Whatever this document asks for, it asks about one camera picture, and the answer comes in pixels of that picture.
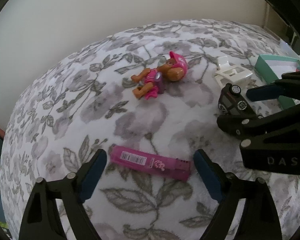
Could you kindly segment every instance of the barcode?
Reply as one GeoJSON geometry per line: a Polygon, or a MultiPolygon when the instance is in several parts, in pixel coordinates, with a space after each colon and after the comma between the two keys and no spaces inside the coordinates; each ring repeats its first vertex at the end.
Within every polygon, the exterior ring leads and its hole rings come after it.
{"type": "Polygon", "coordinates": [[[131,162],[131,163],[136,163],[139,165],[146,165],[147,157],[143,157],[140,155],[136,155],[133,153],[128,153],[128,152],[122,152],[120,159],[131,162]]]}

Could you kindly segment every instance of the floral pattern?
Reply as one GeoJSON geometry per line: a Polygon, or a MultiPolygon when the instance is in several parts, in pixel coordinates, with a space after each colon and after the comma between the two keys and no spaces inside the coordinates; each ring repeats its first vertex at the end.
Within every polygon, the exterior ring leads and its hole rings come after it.
{"type": "MultiPolygon", "coordinates": [[[[103,148],[114,145],[190,160],[202,148],[225,171],[263,177],[287,238],[300,221],[300,176],[245,169],[239,141],[216,124],[220,88],[212,79],[217,57],[252,71],[260,53],[283,55],[258,26],[209,19],[145,25],[75,52],[36,79],[20,96],[3,142],[0,186],[5,217],[18,239],[35,178],[63,178],[103,148]],[[130,79],[154,68],[170,50],[189,64],[187,76],[163,95],[136,100],[130,79]]],[[[254,74],[249,87],[261,85],[254,74]]],[[[258,114],[279,110],[275,100],[252,103],[258,114]]],[[[103,239],[199,239],[216,210],[198,174],[188,182],[163,179],[108,163],[84,208],[103,239]]],[[[62,203],[58,210],[74,239],[62,203]]],[[[233,238],[239,217],[228,237],[233,238]]]]}

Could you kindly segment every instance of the pink toy figure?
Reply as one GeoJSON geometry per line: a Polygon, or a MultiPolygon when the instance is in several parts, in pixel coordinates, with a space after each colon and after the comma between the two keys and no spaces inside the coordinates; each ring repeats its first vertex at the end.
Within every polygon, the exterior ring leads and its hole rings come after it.
{"type": "Polygon", "coordinates": [[[138,76],[131,76],[136,83],[143,81],[142,85],[132,91],[136,98],[140,99],[142,96],[146,99],[157,98],[158,93],[163,93],[164,90],[162,77],[169,81],[178,81],[186,75],[188,65],[185,58],[172,51],[170,51],[170,57],[168,60],[163,57],[155,69],[146,68],[138,76]]]}

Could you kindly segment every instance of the white wall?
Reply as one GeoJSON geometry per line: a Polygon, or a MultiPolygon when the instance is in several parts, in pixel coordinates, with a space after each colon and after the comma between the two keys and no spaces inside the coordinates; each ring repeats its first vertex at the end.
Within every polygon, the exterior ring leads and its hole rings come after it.
{"type": "Polygon", "coordinates": [[[0,127],[35,78],[93,41],[172,19],[262,25],[264,12],[263,0],[10,0],[0,13],[0,127]]]}

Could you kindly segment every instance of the toy dog arm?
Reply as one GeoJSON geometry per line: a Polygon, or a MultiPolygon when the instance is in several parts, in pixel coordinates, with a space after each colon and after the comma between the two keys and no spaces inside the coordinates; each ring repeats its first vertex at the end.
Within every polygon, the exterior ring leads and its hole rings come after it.
{"type": "Polygon", "coordinates": [[[138,83],[140,82],[143,78],[145,78],[151,71],[151,68],[145,68],[138,76],[132,75],[131,79],[135,82],[138,83]]]}

